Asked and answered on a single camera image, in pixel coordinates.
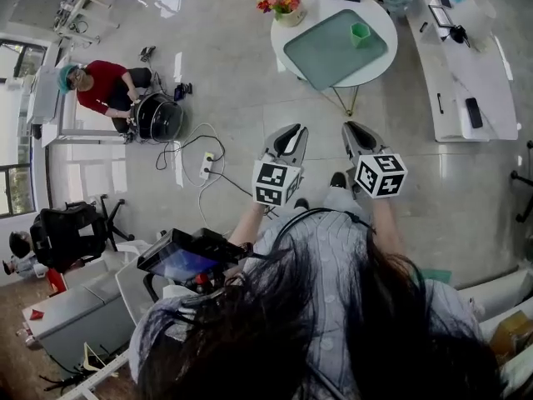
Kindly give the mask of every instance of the flower pot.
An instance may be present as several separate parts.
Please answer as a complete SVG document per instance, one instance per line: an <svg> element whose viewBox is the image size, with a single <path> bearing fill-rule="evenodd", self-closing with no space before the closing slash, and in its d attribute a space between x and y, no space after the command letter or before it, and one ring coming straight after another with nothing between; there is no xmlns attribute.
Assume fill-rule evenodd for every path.
<svg viewBox="0 0 533 400"><path fill-rule="evenodd" d="M363 48L368 44L370 28L368 25L356 22L350 27L350 39L354 48Z"/></svg>
<svg viewBox="0 0 533 400"><path fill-rule="evenodd" d="M283 27L295 27L303 18L306 17L307 11L300 4L297 10L293 10L291 13L278 13L276 12L276 20Z"/></svg>

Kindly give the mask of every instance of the round white table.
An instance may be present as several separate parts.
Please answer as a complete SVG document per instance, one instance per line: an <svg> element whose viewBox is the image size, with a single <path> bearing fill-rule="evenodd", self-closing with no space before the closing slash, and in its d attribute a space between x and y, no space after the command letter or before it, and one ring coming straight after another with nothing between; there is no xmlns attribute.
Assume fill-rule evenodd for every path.
<svg viewBox="0 0 533 400"><path fill-rule="evenodd" d="M378 59L375 59L365 67L342 79L339 83L331 86L339 98L344 111L348 116L351 116L353 114L358 87L382 75L385 70L390 67L396 56L396 50L398 49L398 35L396 34L394 23L385 9L374 0L361 0L360 2L349 2L346 0L301 0L301 3L307 10L307 15L303 21L295 27L287 28L281 26L276 20L274 20L272 21L270 31L272 47L274 48L277 58L289 71L296 74L299 78L305 79L306 77L285 54L283 48L293 38L341 10L350 9L357 13L366 23L368 23L368 25L374 28L381 38L383 38L388 47L387 52ZM336 90L336 88L343 87L353 89L350 108L346 107Z"/></svg>

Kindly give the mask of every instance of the paper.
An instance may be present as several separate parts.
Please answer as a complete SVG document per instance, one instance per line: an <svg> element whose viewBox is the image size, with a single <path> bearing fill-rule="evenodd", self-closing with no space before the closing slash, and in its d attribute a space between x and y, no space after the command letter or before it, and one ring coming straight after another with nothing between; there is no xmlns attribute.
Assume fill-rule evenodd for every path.
<svg viewBox="0 0 533 400"><path fill-rule="evenodd" d="M180 149L182 145L180 144L179 141L174 141L172 145L173 145L173 148L172 148L173 150L180 150L176 152L175 154L173 165L174 165L174 172L176 173L176 184L183 188L182 150Z"/></svg>
<svg viewBox="0 0 533 400"><path fill-rule="evenodd" d="M87 225L81 230L77 230L77 232L79 233L80 237L94 236L94 230L92 229L92 225Z"/></svg>
<svg viewBox="0 0 533 400"><path fill-rule="evenodd" d="M176 53L174 58L174 82L182 82L182 53Z"/></svg>

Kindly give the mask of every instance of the white floor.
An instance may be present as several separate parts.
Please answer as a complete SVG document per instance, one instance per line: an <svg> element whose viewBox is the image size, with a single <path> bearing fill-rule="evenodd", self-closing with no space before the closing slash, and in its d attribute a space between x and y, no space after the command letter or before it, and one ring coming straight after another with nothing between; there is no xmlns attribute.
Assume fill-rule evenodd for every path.
<svg viewBox="0 0 533 400"><path fill-rule="evenodd" d="M319 204L335 171L350 163L341 145L346 116L276 62L269 32L271 17L255 9L256 0L105 0L104 16L117 30L90 22L87 34L100 44L79 46L80 61L105 59L128 68L144 66L138 53L157 46L152 67L174 88L174 62L181 59L183 82L194 85L185 102L190 128L209 122L226 147L225 174L250 191L252 165L264 137L288 123L310 130L306 178L297 196ZM443 144L435 142L420 60L405 22L396 21L399 48L395 62L377 80L361 87L354 120L376 130L400 153L409 168L408 183L395 199L398 223L409 257L422 268L452 271L452 284L469 283L505 271L521 255L525 229L514 222L528 190L511 186L509 172L533 133L528 116L531 96L531 0L491 0L498 11L495 30L511 62L511 85L522 123L517 142ZM101 8L91 10L101 12ZM105 128L108 120L85 114L85 125ZM197 133L212 134L208 127ZM177 183L174 163L158 171L162 145L61 145L51 149L54 205L92 200L107 193L125 198L117 225L148 242L156 231L205 226L198 211L199 188ZM219 153L211 139L184 151L185 169L194 183L203 153ZM222 164L214 170L221 170ZM202 194L207 224L225 233L235 227L250 199L221 179Z"/></svg>

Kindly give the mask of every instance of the hand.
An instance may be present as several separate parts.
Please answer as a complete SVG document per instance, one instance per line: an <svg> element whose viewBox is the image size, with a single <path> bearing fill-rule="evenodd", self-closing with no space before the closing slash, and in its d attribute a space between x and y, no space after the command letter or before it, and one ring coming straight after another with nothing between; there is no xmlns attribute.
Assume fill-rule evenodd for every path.
<svg viewBox="0 0 533 400"><path fill-rule="evenodd" d="M135 89L128 90L127 95L130 97L133 103L139 98L139 94L137 93L137 90Z"/></svg>

